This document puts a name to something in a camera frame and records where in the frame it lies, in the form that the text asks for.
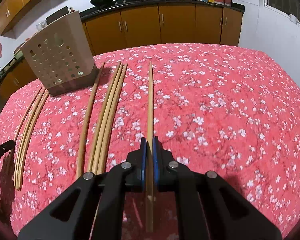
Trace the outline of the wooden chopstick group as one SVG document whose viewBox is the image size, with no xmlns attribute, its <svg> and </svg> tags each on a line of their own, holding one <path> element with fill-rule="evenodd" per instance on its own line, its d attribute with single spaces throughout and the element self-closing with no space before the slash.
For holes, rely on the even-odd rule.
<svg viewBox="0 0 300 240">
<path fill-rule="evenodd" d="M 106 128 L 104 130 L 102 144 L 101 144 L 101 152 L 100 152 L 99 161 L 97 165 L 97 174 L 102 174 L 106 169 L 107 154 L 109 150 L 109 142 L 110 142 L 112 127 L 114 122 L 114 116 L 116 113 L 116 108 L 119 101 L 123 81 L 125 79 L 127 66 L 128 66 L 127 64 L 121 66 L 122 70 L 118 72 L 118 74 L 120 74 L 120 77 L 114 91 L 111 106 L 107 105 L 107 109 L 109 109 L 109 113 L 106 122 Z"/>
<path fill-rule="evenodd" d="M 89 171 L 92 171 L 94 174 L 101 174 L 106 169 L 113 121 L 125 78 L 125 71 L 126 66 L 120 63 L 115 70 L 99 114 L 93 148 L 91 149 L 92 160 L 89 163 Z"/>
<path fill-rule="evenodd" d="M 88 161 L 86 171 L 93 172 L 94 174 L 97 174 L 97 165 L 98 165 L 99 156 L 100 156 L 100 152 L 101 152 L 101 144 L 102 144 L 104 130 L 106 128 L 106 122 L 107 122 L 108 113 L 109 113 L 109 109 L 107 109 L 107 105 L 111 106 L 114 91 L 115 91 L 116 85 L 117 85 L 117 83 L 119 81 L 119 77 L 120 77 L 120 74 L 118 74 L 118 72 L 120 72 L 122 70 L 121 66 L 122 66 L 122 63 L 119 62 L 115 69 L 112 81 L 111 81 L 110 85 L 108 86 L 106 96 L 104 98 L 102 108 L 101 108 L 101 111 L 100 111 L 98 119 L 97 119 L 97 124 L 95 127 L 93 140 L 90 145 L 89 161 Z"/>
</svg>

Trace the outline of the dark cutting board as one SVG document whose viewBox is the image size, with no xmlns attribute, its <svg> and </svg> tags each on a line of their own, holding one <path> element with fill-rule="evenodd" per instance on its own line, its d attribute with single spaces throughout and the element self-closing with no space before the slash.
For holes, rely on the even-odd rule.
<svg viewBox="0 0 300 240">
<path fill-rule="evenodd" d="M 62 9 L 57 10 L 56 12 L 54 12 L 53 14 L 51 14 L 50 16 L 48 16 L 46 18 L 47 25 L 51 24 L 55 20 L 61 18 L 62 16 L 66 15 L 68 13 L 69 13 L 68 7 L 63 7 Z"/>
</svg>

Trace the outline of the red floral tablecloth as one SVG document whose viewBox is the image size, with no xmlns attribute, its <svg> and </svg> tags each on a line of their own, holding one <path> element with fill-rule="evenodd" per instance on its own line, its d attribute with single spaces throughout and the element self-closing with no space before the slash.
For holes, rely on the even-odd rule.
<svg viewBox="0 0 300 240">
<path fill-rule="evenodd" d="M 216 171 L 287 236 L 300 220 L 300 89 L 268 55 L 207 44 L 165 44 L 95 57 L 103 66 L 87 146 L 119 63 L 127 65 L 107 169 L 147 135 L 148 71 L 154 134 L 191 170 Z M 23 187 L 0 160 L 0 215 L 18 233 L 76 179 L 79 137 L 91 89 L 48 97 L 33 130 Z"/>
</svg>

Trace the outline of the beige perforated utensil holder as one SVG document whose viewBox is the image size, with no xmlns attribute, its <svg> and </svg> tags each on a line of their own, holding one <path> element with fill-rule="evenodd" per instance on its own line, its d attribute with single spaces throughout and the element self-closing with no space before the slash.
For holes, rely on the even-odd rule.
<svg viewBox="0 0 300 240">
<path fill-rule="evenodd" d="M 78 11 L 47 25 L 21 51 L 51 96 L 92 86 L 96 80 L 98 70 Z"/>
</svg>

